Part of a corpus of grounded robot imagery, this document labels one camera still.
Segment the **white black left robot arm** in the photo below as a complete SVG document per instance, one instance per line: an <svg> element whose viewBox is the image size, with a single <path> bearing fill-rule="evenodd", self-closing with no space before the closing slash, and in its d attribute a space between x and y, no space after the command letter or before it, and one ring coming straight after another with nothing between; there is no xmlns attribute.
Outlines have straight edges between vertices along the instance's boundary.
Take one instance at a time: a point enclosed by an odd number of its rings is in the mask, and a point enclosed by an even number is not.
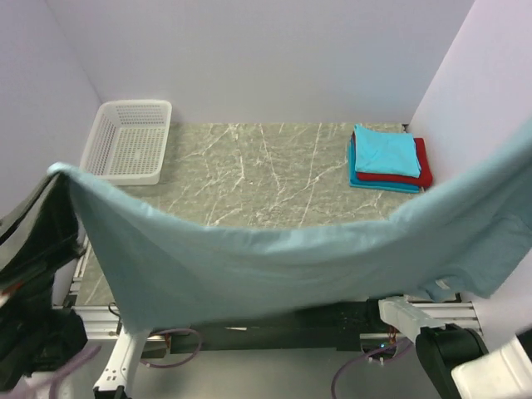
<svg viewBox="0 0 532 399"><path fill-rule="evenodd" d="M125 267L140 254L134 236L111 228L109 220L75 214L69 180L55 173L1 221L1 391L12 393L18 380L53 372L56 395L61 380L88 360L93 350L81 317L51 304L55 272L79 259L83 222L104 271Z"/></svg>

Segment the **grey-blue t-shirt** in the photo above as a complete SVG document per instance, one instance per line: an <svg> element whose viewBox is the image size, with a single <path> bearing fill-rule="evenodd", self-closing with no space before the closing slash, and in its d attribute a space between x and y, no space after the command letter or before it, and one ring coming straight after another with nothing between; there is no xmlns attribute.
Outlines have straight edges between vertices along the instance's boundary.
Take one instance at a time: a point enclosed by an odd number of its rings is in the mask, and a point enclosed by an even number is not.
<svg viewBox="0 0 532 399"><path fill-rule="evenodd" d="M56 163L127 331L259 318L356 298L487 298L531 248L531 126L387 219L202 226Z"/></svg>

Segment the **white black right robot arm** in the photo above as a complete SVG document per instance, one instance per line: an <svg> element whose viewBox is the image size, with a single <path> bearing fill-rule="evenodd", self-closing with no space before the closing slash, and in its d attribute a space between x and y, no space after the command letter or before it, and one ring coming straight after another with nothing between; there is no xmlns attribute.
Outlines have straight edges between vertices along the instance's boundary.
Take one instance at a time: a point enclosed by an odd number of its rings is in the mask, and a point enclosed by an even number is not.
<svg viewBox="0 0 532 399"><path fill-rule="evenodd" d="M381 320L415 345L442 398L530 398L531 329L490 352L470 303L378 301Z"/></svg>

